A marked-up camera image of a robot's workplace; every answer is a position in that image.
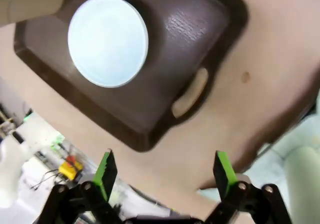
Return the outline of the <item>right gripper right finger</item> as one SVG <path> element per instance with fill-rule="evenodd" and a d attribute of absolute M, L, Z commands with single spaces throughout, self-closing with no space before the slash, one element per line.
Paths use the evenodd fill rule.
<path fill-rule="evenodd" d="M 238 180 L 224 151 L 216 151 L 213 175 L 220 203 L 204 221 L 206 224 L 232 224 L 240 212 L 248 213 L 256 224 L 291 224 L 279 188 L 265 184 L 261 188 Z"/>

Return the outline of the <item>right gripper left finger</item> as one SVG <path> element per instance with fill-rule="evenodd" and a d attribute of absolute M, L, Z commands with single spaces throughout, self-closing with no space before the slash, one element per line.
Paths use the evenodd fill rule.
<path fill-rule="evenodd" d="M 69 188 L 56 184 L 43 207 L 45 224 L 74 224 L 80 215 L 90 212 L 99 224 L 119 224 L 121 219 L 109 204 L 118 171 L 114 153 L 109 150 L 92 180 Z"/>

